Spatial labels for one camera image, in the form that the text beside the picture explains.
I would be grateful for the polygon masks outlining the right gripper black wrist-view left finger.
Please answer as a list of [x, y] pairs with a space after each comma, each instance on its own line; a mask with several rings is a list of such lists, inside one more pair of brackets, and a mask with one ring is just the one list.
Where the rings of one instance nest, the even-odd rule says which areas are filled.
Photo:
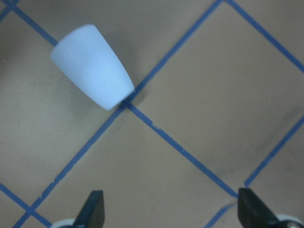
[[105, 222], [104, 194], [92, 191], [74, 221], [75, 228], [102, 228]]

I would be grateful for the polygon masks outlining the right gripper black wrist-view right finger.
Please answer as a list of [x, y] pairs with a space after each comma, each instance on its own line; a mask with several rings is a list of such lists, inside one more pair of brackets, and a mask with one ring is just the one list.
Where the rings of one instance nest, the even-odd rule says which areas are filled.
[[244, 228], [275, 228], [278, 218], [250, 189], [238, 189], [237, 217]]

